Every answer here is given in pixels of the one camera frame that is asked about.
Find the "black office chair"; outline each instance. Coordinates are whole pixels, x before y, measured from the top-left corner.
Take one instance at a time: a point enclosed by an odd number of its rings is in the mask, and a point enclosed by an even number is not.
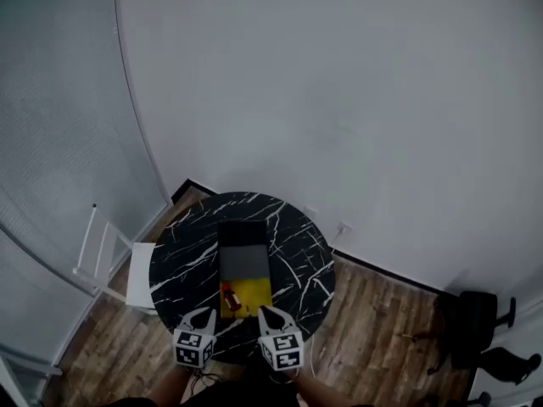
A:
[[[494,294],[466,291],[458,298],[439,297],[434,305],[445,317],[445,332],[412,337],[413,342],[432,338],[441,341],[438,364],[428,370],[429,376],[439,371],[449,354],[452,366],[457,369],[477,366],[481,352],[492,343],[494,329],[506,323],[512,327],[515,321],[515,298],[511,298],[509,313],[501,318],[496,318],[498,298]]]

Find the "white curtain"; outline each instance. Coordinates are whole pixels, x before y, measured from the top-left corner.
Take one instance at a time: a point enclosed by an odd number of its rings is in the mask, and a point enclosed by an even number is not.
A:
[[[70,277],[93,203],[129,237],[166,206],[115,0],[0,0],[0,224]]]

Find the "chair leg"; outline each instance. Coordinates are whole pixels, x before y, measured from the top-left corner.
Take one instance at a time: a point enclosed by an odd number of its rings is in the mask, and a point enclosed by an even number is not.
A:
[[[438,364],[434,368],[430,368],[428,370],[428,375],[432,376],[437,371],[439,371],[441,369],[441,367],[443,366],[443,364],[445,363],[445,361],[447,360],[447,357],[449,357],[449,349],[448,348],[443,348],[441,350],[441,355],[439,356]]]

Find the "cable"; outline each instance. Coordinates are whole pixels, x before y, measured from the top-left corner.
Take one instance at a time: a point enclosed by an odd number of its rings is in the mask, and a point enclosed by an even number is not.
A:
[[[332,249],[332,251],[330,252],[330,254],[333,256],[333,253],[336,251],[335,247],[333,246],[333,244],[336,242],[336,240],[341,237],[343,234],[345,233],[345,231],[343,229],[339,229],[338,230],[338,233],[336,234],[336,236],[333,238],[333,240],[330,242],[330,244],[328,244],[328,246]]]
[[[194,389],[196,388],[196,384],[201,380],[202,384],[206,387],[213,386],[216,383],[222,383],[222,377],[218,374],[214,374],[213,372],[203,372],[200,369],[197,369],[193,373],[194,379],[190,383],[190,398],[194,396]],[[212,381],[210,385],[208,385],[205,382],[205,379],[208,378]]]
[[[296,368],[296,375],[294,376],[294,378],[291,378],[290,380],[288,380],[287,382],[278,382],[277,380],[275,380],[272,376],[272,374],[269,375],[270,377],[270,380],[272,380],[275,384],[290,384],[292,383],[294,380],[296,380],[296,378],[298,378],[299,376],[299,368]]]
[[[315,344],[315,335],[311,337],[311,349],[309,350],[309,364],[311,365],[311,374],[316,378],[315,368],[313,368],[313,345]]]

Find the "baseboard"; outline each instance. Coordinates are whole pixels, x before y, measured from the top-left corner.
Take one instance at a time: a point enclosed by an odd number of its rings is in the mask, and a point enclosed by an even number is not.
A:
[[[179,202],[179,199],[183,197],[183,195],[188,191],[190,187],[197,188],[201,192],[207,193],[210,196],[217,194],[217,192],[214,192],[213,190],[211,190],[208,187],[203,186],[202,184],[198,184],[196,181],[186,180],[185,182],[183,182],[183,184],[181,184],[181,186],[177,189],[177,191],[173,193],[173,196],[171,197],[171,201],[174,204],[177,204],[177,202]]]
[[[441,289],[430,287],[429,285],[426,285],[421,282],[413,281],[409,277],[404,277],[402,275],[399,275],[397,273],[394,273],[393,271],[388,271],[384,269],[383,267],[379,267],[378,265],[371,264],[369,262],[366,262],[362,259],[356,258],[356,256],[353,256],[351,254],[347,254],[346,252],[342,252],[341,250],[334,248],[333,254],[338,255],[339,257],[343,259],[347,259],[348,261],[360,265],[362,267],[368,268],[369,270],[376,271],[379,274],[382,274],[383,276],[390,277],[391,279],[395,279],[396,281],[406,283],[407,285],[411,285],[412,287],[417,287],[419,289],[422,289],[424,291],[428,291],[429,293],[434,293],[438,295],[445,295],[449,297],[456,297],[456,295],[448,293],[447,291],[443,291]]]

